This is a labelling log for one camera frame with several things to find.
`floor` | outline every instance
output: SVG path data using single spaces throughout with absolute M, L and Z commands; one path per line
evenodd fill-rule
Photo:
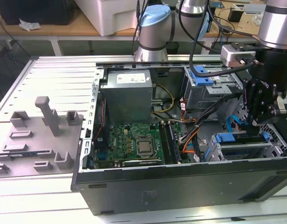
M 65 56 L 77 55 L 130 55 L 130 41 L 94 41 L 94 51 L 89 51 L 87 41 L 60 41 Z M 191 43 L 179 43 L 178 54 L 189 54 Z M 54 52 L 49 41 L 22 41 L 21 46 L 31 56 L 53 56 Z M 0 46 L 0 101 L 7 93 L 14 80 L 18 77 L 29 57 L 13 42 L 13 50 L 5 51 Z

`blue plastic clip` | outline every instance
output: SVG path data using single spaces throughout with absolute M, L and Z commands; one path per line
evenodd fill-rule
M 235 142 L 236 141 L 236 139 L 233 136 L 233 134 L 230 134 L 230 133 L 217 134 L 215 136 L 215 138 L 216 138 L 218 143 L 221 143 L 221 142 Z
M 207 73 L 207 71 L 204 69 L 203 66 L 194 66 L 194 68 L 198 73 Z M 194 73 L 192 71 L 190 71 L 190 74 L 194 78 L 195 84 L 197 86 L 205 86 L 205 85 L 213 85 L 214 84 L 214 82 L 208 77 L 196 76 L 196 75 L 194 75 Z
M 265 138 L 266 142 L 268 142 L 271 139 L 271 137 L 270 137 L 268 132 L 262 132 L 262 135 Z

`white label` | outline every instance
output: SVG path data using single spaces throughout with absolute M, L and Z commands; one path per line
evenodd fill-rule
M 125 73 L 117 75 L 117 84 L 124 83 L 145 83 L 145 75 L 144 73 Z
M 220 80 L 218 76 L 211 77 L 211 80 Z
M 186 104 L 185 103 L 181 103 L 181 109 L 182 109 L 182 111 L 186 110 Z
M 193 158 L 195 159 L 196 162 L 200 162 L 200 158 L 196 154 L 194 154 Z
M 202 139 L 201 140 L 202 143 L 200 143 L 200 146 L 206 146 L 207 145 L 207 140 L 206 139 Z
M 23 155 L 22 154 L 14 154 L 14 155 L 11 155 L 11 157 L 22 157 Z

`table leg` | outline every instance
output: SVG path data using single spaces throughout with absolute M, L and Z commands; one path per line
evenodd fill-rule
M 89 51 L 94 51 L 93 41 L 88 41 L 88 45 L 89 45 Z
M 213 41 L 205 41 L 203 44 L 204 44 L 204 46 L 210 48 L 212 46 L 212 44 L 213 44 Z M 206 50 L 205 48 L 203 48 L 201 50 L 201 54 L 202 55 L 208 55 L 208 54 L 210 54 L 210 51 Z
M 55 56 L 63 56 L 63 51 L 61 50 L 58 40 L 50 40 Z

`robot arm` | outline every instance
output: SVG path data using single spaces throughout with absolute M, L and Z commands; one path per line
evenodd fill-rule
M 168 6 L 149 6 L 142 18 L 140 46 L 135 60 L 139 62 L 167 61 L 166 43 L 168 41 L 191 41 L 183 31 L 179 19 L 179 6 L 170 11 Z M 202 21 L 205 0 L 184 0 L 181 17 L 186 30 L 195 36 Z
M 260 26 L 259 44 L 224 45 L 221 59 L 231 67 L 242 66 L 242 58 L 255 62 L 244 80 L 247 122 L 254 126 L 287 118 L 287 0 L 268 0 Z
M 196 36 L 199 30 L 207 1 L 183 0 L 182 22 L 191 36 Z M 147 8 L 141 23 L 136 61 L 166 61 L 166 42 L 190 40 L 178 20 L 179 5 L 175 12 L 170 12 L 167 6 Z M 244 104 L 249 114 L 247 122 L 254 126 L 287 118 L 287 105 L 283 102 L 287 94 L 287 0 L 268 0 L 256 39 L 258 44 L 233 43 L 224 45 L 221 51 L 221 60 L 228 67 L 252 62 L 252 66 L 245 66 L 252 79 L 244 80 Z

